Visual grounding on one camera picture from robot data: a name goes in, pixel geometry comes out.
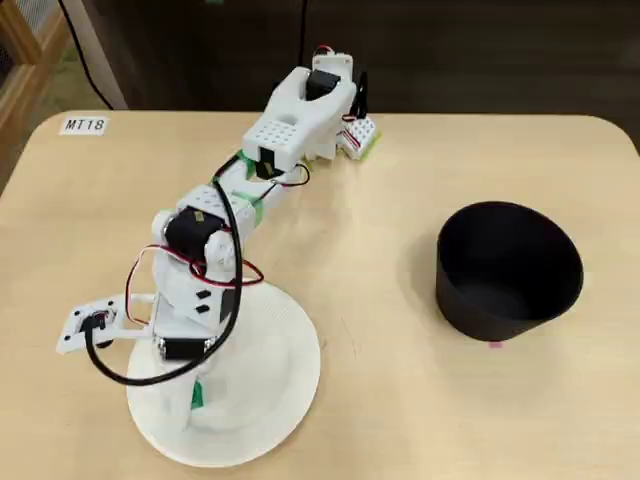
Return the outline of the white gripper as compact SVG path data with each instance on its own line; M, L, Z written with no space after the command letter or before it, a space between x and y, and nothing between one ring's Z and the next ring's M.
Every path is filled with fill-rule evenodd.
M236 299L233 288L213 286L189 272L154 272L153 279L158 294L151 348L154 361L165 361L163 347L167 340L198 341L202 351L182 361L201 357L224 333L224 342L231 341L238 327L238 321L230 327ZM197 370L192 369L167 383L169 424L176 432L189 423L196 380ZM216 357L203 367L201 384L206 409L215 408L226 398L225 370Z

